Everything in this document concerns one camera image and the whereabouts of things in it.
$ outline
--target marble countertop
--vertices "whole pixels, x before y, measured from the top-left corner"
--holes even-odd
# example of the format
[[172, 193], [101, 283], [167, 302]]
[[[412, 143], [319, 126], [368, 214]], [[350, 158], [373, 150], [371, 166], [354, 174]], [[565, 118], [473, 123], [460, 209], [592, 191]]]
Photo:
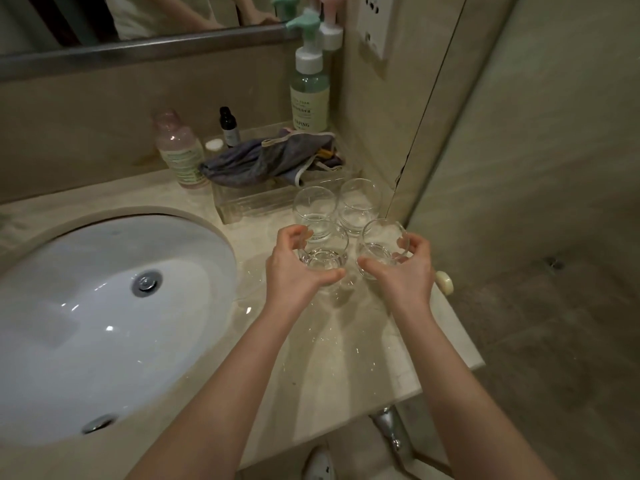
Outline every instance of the marble countertop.
[[[187, 192], [159, 171], [0, 206], [0, 271], [56, 236], [102, 219], [169, 214], [215, 227], [233, 247], [238, 269], [264, 266], [276, 231], [291, 212], [224, 225], [208, 192]], [[278, 355], [241, 468], [339, 428], [351, 419], [420, 393], [420, 384], [376, 283], [354, 268], [321, 290]], [[152, 404], [89, 436], [42, 447], [0, 447], [0, 477], [122, 478], [233, 348], [264, 304], [264, 287], [236, 298], [224, 337]], [[442, 293], [436, 321], [472, 369], [484, 364]]]

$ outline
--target electrical outlet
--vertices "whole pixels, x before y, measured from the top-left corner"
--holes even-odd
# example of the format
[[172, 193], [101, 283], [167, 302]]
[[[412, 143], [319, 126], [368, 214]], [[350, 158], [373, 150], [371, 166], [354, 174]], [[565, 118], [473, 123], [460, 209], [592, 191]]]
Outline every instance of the electrical outlet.
[[360, 39], [380, 59], [387, 58], [389, 27], [395, 0], [360, 0], [357, 30]]

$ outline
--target mirror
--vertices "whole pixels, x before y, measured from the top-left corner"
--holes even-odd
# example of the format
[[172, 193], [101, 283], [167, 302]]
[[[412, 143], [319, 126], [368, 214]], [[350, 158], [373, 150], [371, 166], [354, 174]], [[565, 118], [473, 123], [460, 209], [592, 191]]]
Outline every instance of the mirror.
[[[271, 2], [0, 0], [0, 55], [280, 24], [284, 11], [277, 13]], [[299, 13], [304, 3], [300, 0]]]

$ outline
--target glass cup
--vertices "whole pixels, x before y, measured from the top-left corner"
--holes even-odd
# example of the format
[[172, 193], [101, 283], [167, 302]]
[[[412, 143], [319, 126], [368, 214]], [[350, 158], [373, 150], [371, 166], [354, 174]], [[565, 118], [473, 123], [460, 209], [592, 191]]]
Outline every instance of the glass cup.
[[328, 233], [322, 239], [308, 239], [304, 248], [298, 249], [300, 261], [315, 269], [334, 269], [347, 263], [349, 235], [335, 222], [327, 220], [322, 227]]
[[293, 200], [293, 214], [296, 224], [305, 225], [314, 232], [310, 241], [324, 239], [329, 235], [335, 206], [334, 193], [324, 187], [307, 187], [298, 192]]
[[[409, 249], [409, 235], [399, 222], [376, 219], [364, 226], [358, 237], [358, 256], [366, 256], [389, 266], [402, 263]], [[360, 273], [368, 280], [375, 280], [371, 274], [358, 266]]]
[[338, 197], [338, 218], [350, 234], [359, 234], [363, 227], [378, 217], [382, 195], [371, 180], [354, 178], [345, 182]]

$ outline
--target bathroom sink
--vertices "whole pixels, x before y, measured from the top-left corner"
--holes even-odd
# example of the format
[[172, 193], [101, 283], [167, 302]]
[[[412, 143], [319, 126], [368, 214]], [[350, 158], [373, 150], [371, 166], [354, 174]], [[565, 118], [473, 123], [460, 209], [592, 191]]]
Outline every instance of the bathroom sink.
[[227, 328], [236, 261], [180, 217], [103, 221], [0, 276], [0, 443], [107, 426], [165, 393]]

